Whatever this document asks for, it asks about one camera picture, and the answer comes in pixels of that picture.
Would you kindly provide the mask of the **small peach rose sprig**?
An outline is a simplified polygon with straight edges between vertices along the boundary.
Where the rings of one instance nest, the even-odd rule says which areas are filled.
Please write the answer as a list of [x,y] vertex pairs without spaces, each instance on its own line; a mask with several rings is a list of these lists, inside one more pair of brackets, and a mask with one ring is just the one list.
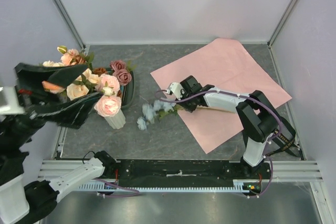
[[121,98],[118,97],[120,91],[118,79],[109,74],[102,74],[98,91],[101,91],[103,96],[95,104],[94,109],[102,117],[115,116],[121,109]]

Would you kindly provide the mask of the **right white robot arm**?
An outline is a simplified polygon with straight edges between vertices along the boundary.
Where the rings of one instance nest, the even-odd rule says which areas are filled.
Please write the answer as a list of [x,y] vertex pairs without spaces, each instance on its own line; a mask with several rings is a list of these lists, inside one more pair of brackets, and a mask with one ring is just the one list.
[[193,76],[180,83],[170,84],[169,90],[175,95],[176,101],[189,112],[203,106],[236,113],[243,126],[246,145],[240,172],[248,179],[259,173],[259,164],[265,159],[267,142],[278,136],[284,126],[280,115],[264,93],[256,90],[250,94],[239,94],[210,84],[202,86]]

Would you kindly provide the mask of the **dusty pink rose stem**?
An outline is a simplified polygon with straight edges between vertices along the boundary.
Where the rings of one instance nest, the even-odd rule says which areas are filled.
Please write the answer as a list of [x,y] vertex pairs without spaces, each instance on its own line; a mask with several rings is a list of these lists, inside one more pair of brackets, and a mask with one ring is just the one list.
[[123,60],[114,60],[110,62],[112,75],[117,78],[121,86],[126,86],[133,80],[131,72],[135,67],[136,65],[130,60],[127,62]]

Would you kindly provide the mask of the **cream rose stem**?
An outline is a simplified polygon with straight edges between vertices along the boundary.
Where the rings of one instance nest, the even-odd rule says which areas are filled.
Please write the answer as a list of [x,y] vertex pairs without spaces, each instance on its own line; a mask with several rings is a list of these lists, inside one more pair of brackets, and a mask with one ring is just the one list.
[[53,62],[53,61],[44,61],[42,65],[44,67],[64,67],[65,66],[62,62]]

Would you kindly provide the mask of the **blue hydrangea stem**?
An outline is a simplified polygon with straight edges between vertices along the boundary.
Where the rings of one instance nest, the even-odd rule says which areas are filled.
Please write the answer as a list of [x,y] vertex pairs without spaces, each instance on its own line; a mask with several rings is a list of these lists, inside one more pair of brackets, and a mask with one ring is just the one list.
[[142,105],[142,116],[136,121],[138,129],[146,131],[149,124],[161,121],[170,114],[178,115],[179,111],[187,110],[177,103],[168,103],[160,100],[155,100],[152,104],[144,103]]

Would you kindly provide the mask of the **brown orange flower stem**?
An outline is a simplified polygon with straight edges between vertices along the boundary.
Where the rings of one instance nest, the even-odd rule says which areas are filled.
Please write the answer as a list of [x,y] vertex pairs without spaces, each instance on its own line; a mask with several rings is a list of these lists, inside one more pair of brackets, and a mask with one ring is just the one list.
[[93,74],[96,74],[96,75],[98,75],[98,76],[101,76],[102,74],[106,74],[106,73],[108,73],[108,72],[107,72],[106,68],[94,68],[94,69],[92,70],[92,73],[93,73]]

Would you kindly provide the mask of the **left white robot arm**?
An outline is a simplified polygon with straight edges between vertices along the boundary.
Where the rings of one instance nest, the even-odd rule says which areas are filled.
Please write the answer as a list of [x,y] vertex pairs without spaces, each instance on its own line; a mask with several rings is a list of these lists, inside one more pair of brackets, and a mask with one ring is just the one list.
[[101,94],[61,98],[60,93],[87,70],[86,65],[19,63],[14,70],[15,85],[1,85],[1,222],[36,223],[84,183],[100,176],[111,178],[116,161],[99,151],[64,175],[38,180],[36,169],[27,166],[29,151],[23,146],[49,122],[80,128]]

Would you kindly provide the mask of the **large peach peony stem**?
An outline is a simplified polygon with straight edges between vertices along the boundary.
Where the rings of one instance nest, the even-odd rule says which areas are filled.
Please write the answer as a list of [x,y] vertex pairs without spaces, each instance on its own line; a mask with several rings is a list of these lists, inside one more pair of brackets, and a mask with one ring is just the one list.
[[[87,61],[87,59],[89,59],[88,56],[83,52],[79,52],[77,49],[68,49],[66,46],[58,46],[57,50],[62,54],[60,60],[65,66],[89,64]],[[45,91],[50,93],[57,94],[65,91],[65,88],[59,87],[47,81],[43,81],[42,85]]]

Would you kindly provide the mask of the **peach flower stem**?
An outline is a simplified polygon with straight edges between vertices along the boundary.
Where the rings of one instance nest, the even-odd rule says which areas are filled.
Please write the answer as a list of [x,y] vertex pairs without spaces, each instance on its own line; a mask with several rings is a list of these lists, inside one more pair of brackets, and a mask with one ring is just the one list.
[[72,101],[86,96],[89,93],[96,91],[99,84],[99,75],[94,74],[90,69],[87,69],[67,87],[67,97]]

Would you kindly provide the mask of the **purple pink wrapping paper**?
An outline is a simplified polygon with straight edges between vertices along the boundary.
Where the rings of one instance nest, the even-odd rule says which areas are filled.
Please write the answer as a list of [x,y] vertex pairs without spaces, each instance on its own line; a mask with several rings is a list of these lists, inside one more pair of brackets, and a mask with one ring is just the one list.
[[[151,72],[160,89],[194,76],[202,86],[241,95],[262,91],[275,109],[291,100],[278,84],[267,45],[242,45],[233,39],[217,38],[208,45],[156,45]],[[194,112],[180,110],[179,116],[203,151],[208,154],[242,131],[233,97],[207,94],[210,106]]]

